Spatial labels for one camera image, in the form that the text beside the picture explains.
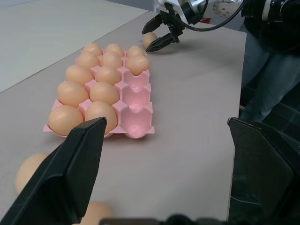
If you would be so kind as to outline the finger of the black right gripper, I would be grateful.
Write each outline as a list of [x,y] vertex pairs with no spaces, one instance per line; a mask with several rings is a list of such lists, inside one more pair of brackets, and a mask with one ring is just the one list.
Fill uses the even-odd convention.
[[144,34],[153,32],[157,28],[159,28],[161,24],[165,23],[165,16],[166,16],[165,12],[160,12],[155,17],[153,17],[151,20],[149,20],[145,24],[145,26],[144,26],[144,28],[142,30],[142,34],[144,35]]
[[156,51],[159,51],[159,50],[167,47],[168,45],[170,45],[172,43],[179,43],[179,42],[180,42],[180,40],[176,35],[174,36],[172,33],[168,33],[168,34],[164,35],[163,37],[159,37],[156,40],[154,40],[153,42],[151,42],[145,51],[147,53],[156,52]]

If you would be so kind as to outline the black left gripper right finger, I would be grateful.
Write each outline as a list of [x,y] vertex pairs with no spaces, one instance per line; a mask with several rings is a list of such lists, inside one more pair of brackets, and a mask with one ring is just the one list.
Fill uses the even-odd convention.
[[273,128],[231,117],[235,157],[268,222],[300,225],[300,154]]

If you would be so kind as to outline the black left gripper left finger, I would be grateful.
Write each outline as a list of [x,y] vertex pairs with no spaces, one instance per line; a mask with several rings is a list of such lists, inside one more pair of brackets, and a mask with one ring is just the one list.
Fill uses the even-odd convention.
[[80,223],[98,174],[106,118],[73,128],[34,172],[0,225]]

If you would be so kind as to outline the brown egg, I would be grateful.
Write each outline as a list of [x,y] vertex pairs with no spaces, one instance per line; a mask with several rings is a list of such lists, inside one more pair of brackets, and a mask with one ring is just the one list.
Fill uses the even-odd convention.
[[86,45],[82,49],[82,52],[90,52],[90,53],[95,54],[96,56],[100,56],[103,54],[102,48],[95,43],[90,43],[90,44]]
[[46,159],[48,153],[37,153],[28,157],[19,167],[16,178],[15,178],[15,188],[18,194],[21,193],[23,188],[26,186],[34,172],[40,166],[40,164]]
[[95,80],[97,82],[106,82],[113,86],[121,81],[121,75],[115,68],[102,66],[95,73]]
[[90,99],[92,102],[102,101],[108,105],[113,105],[119,101],[119,94],[111,84],[97,82],[90,89]]
[[157,35],[153,32],[149,32],[143,35],[143,47],[145,49],[148,48],[148,46],[157,39]]
[[146,71],[150,68],[150,61],[147,57],[138,55],[128,58],[125,63],[125,67],[129,69],[134,76],[138,76],[143,71]]
[[117,116],[113,108],[105,102],[96,101],[87,108],[85,120],[92,120],[98,117],[106,117],[105,135],[117,127]]
[[58,100],[63,105],[69,105],[77,108],[80,103],[89,98],[86,89],[73,81],[62,82],[57,89]]
[[123,61],[117,53],[108,51],[102,55],[100,65],[118,69],[123,66]]
[[48,117],[50,129],[61,135],[67,136],[70,131],[83,122],[81,113],[72,106],[60,105],[53,109]]
[[131,46],[127,51],[127,57],[132,58],[134,56],[145,56],[145,51],[137,45]]
[[93,80],[93,75],[89,69],[81,67],[77,64],[73,64],[66,69],[65,79],[67,81],[74,81],[81,86],[84,86],[86,83]]
[[125,56],[125,53],[124,53],[124,50],[122,49],[122,47],[116,43],[111,43],[109,44],[106,49],[105,49],[106,52],[115,52],[116,54],[118,54],[120,57],[124,57]]
[[76,64],[84,68],[90,69],[92,67],[99,65],[99,59],[97,55],[91,52],[82,52],[76,58]]
[[79,225],[99,225],[103,218],[112,218],[112,209],[103,202],[90,202]]

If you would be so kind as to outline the pink plastic egg tray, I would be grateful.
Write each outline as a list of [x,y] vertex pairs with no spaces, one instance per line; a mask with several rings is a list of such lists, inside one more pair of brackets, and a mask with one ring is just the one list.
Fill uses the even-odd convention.
[[[121,75],[121,81],[113,85],[119,94],[119,101],[111,105],[117,116],[117,127],[105,136],[125,134],[130,138],[141,138],[147,134],[152,134],[155,131],[152,125],[153,108],[150,100],[150,71],[148,69],[143,71],[140,75],[134,76],[129,69],[125,67],[128,57],[127,51],[124,51],[124,53],[125,56],[121,57],[123,66],[117,69]],[[95,73],[102,67],[100,65],[102,55],[98,56],[99,65],[89,69],[93,75],[93,80],[83,86],[89,96],[91,87],[97,83],[95,80]],[[87,108],[91,103],[93,102],[89,97],[76,108],[81,113],[84,122],[86,121],[85,115]],[[63,104],[57,98],[51,111],[60,105]],[[45,132],[55,133],[48,126],[48,122],[45,124],[43,130]]]

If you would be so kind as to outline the person in blue jeans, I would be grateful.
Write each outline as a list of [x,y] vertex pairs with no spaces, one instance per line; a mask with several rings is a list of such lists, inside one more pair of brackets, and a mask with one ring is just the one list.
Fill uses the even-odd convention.
[[255,93],[240,119],[262,122],[281,99],[300,82],[300,0],[287,0],[280,22],[245,18],[247,34],[242,86],[259,77]]

